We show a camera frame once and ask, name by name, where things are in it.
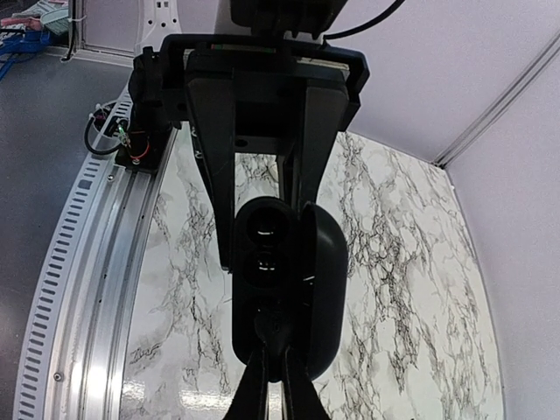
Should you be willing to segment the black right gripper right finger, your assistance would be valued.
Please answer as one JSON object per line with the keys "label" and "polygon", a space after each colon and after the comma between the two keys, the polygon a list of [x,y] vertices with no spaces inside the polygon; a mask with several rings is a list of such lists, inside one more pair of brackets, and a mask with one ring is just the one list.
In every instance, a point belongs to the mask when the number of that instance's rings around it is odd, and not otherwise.
{"label": "black right gripper right finger", "polygon": [[287,346],[281,356],[282,411],[288,420],[329,420],[330,417],[297,352]]}

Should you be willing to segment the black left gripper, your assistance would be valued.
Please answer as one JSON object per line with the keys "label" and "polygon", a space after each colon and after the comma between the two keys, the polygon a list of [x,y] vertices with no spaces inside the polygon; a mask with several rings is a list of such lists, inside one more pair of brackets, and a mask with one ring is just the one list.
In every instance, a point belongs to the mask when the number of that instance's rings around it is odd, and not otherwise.
{"label": "black left gripper", "polygon": [[335,137],[360,108],[368,64],[363,53],[330,45],[209,34],[169,35],[159,58],[169,119],[196,131],[220,266],[229,270],[235,151],[294,147],[290,205],[314,202]]}

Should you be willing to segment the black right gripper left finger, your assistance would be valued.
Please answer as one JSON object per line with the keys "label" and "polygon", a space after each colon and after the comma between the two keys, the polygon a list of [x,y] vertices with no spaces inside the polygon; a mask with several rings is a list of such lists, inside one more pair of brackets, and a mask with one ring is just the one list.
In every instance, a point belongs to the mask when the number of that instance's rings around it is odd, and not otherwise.
{"label": "black right gripper left finger", "polygon": [[268,384],[268,354],[261,346],[249,358],[225,420],[268,419]]}

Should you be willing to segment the black earbud charging case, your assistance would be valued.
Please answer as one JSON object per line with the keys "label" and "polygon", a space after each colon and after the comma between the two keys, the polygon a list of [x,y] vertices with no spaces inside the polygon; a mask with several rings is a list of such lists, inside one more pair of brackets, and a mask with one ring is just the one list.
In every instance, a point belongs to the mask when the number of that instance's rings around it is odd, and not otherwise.
{"label": "black earbud charging case", "polygon": [[274,197],[252,199],[234,221],[232,346],[248,363],[267,333],[280,333],[270,359],[290,347],[315,380],[340,347],[348,248],[321,206],[297,212]]}

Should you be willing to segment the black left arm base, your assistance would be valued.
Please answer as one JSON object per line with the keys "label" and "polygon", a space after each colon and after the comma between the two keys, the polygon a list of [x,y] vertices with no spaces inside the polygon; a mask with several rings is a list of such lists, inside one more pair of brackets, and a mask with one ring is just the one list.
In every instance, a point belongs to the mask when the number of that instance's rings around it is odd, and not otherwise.
{"label": "black left arm base", "polygon": [[157,173],[172,132],[181,129],[181,123],[167,115],[161,87],[159,53],[146,46],[133,60],[128,84],[132,109],[126,123],[115,125],[118,144],[105,150],[94,148],[89,142],[89,130],[95,118],[90,116],[84,132],[87,150],[96,156],[115,154],[115,163],[133,172]]}

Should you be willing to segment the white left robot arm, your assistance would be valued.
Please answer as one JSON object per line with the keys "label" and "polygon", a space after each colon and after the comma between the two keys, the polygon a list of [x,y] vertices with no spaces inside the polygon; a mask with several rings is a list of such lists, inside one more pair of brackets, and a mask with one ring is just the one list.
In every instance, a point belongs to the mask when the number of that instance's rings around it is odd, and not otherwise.
{"label": "white left robot arm", "polygon": [[141,7],[129,82],[134,137],[188,122],[213,206],[220,265],[233,263],[235,155],[277,158],[280,197],[317,198],[335,137],[369,76],[361,52],[326,43],[341,1],[223,1],[212,34],[182,31],[173,1]]}

